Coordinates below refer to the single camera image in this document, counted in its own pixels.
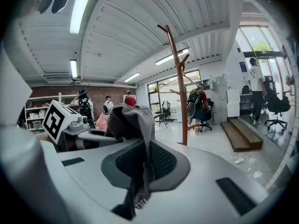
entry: white t-shirt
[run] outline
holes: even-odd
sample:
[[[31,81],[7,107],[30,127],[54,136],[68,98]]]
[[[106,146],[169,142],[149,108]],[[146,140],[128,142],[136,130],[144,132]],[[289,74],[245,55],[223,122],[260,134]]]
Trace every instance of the white t-shirt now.
[[[262,69],[258,66],[252,66],[250,68],[248,77],[248,79],[250,80],[251,91],[263,91],[263,88],[259,81],[260,78],[264,80]]]
[[[113,103],[112,103],[111,101],[109,101],[109,100],[106,100],[106,101],[104,102],[104,105],[107,106],[107,108],[108,108],[108,112],[110,113],[110,111],[111,111],[112,108],[113,108]]]
[[[91,109],[92,109],[92,119],[94,120],[94,116],[93,116],[93,103],[90,99],[88,99],[88,104],[90,105]],[[75,100],[75,105],[79,105],[79,100]]]

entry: ceiling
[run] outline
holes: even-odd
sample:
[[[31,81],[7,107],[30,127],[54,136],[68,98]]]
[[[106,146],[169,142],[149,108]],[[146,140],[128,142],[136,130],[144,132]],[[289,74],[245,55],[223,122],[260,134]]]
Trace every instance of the ceiling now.
[[[225,59],[240,24],[241,0],[89,0],[79,34],[70,34],[75,0],[57,14],[50,8],[15,20],[7,31],[8,57],[31,86],[49,84],[47,76],[71,79],[77,60],[80,82],[140,82],[174,68],[166,33],[169,25],[177,50],[188,48],[188,63]]]

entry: wooden platform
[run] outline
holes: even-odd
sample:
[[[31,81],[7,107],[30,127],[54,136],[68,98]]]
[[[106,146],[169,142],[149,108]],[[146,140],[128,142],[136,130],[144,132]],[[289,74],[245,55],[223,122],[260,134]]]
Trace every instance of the wooden platform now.
[[[261,149],[263,140],[237,119],[221,122],[234,152]]]

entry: black pants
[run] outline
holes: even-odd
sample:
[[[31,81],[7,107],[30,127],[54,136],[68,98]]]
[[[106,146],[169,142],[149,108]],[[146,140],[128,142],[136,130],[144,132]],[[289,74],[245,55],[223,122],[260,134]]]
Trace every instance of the black pants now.
[[[261,110],[263,106],[263,92],[262,91],[253,91],[253,109],[251,113],[256,113],[256,121],[260,118]]]

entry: power strip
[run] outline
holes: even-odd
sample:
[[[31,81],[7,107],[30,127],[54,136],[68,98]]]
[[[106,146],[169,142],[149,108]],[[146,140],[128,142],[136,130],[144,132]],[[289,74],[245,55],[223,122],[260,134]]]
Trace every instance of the power strip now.
[[[245,159],[239,159],[239,160],[235,161],[235,164],[238,165],[238,164],[240,164],[240,163],[242,163],[244,161],[245,161]]]

